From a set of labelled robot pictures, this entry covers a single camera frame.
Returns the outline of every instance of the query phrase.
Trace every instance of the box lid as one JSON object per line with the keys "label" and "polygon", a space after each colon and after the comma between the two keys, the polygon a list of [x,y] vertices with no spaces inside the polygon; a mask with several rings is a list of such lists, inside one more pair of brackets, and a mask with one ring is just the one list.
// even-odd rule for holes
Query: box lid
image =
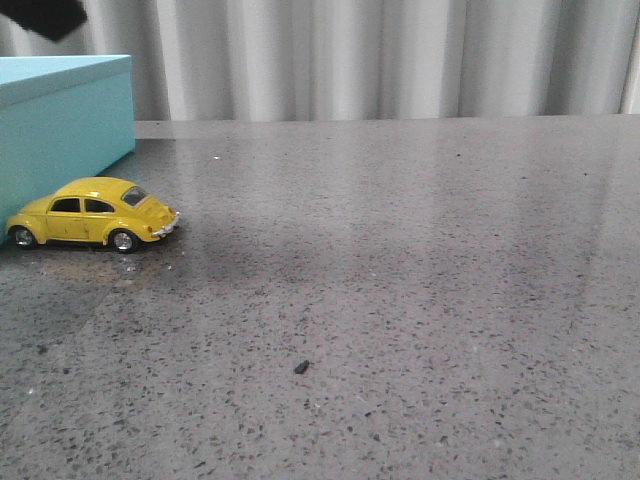
{"label": "box lid", "polygon": [[0,57],[0,108],[130,71],[130,55]]}

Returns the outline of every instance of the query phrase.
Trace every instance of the black object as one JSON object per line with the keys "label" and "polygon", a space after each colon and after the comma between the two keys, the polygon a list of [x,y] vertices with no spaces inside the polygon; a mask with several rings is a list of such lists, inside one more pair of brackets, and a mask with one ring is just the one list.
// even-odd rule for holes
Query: black object
{"label": "black object", "polygon": [[296,368],[294,368],[293,369],[293,373],[297,373],[298,375],[302,375],[304,372],[307,371],[307,368],[309,368],[309,360],[305,360],[300,365],[298,365]]}
{"label": "black object", "polygon": [[0,0],[0,13],[55,42],[87,21],[78,0]]}

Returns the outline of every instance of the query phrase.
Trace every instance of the hubcap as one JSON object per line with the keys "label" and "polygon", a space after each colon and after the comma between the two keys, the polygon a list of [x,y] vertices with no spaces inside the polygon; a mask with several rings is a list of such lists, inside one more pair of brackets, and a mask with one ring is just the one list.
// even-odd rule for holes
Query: hubcap
{"label": "hubcap", "polygon": [[113,237],[113,243],[118,250],[129,250],[133,245],[133,240],[128,234],[119,232]]}
{"label": "hubcap", "polygon": [[29,230],[20,229],[16,232],[16,243],[20,246],[27,247],[33,243],[33,235]]}

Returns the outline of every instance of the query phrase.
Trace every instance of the toy car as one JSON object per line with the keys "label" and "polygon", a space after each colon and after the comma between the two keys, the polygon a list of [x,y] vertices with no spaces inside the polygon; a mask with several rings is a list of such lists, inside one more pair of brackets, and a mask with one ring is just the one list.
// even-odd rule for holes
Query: toy car
{"label": "toy car", "polygon": [[173,231],[179,213],[128,180],[88,177],[34,200],[7,221],[21,248],[52,240],[102,243],[131,253]]}

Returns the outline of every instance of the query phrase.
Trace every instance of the box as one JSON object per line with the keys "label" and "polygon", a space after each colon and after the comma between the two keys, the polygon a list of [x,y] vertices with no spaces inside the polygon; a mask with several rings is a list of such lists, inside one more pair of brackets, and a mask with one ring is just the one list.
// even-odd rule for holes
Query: box
{"label": "box", "polygon": [[131,57],[0,57],[0,242],[7,218],[135,147]]}

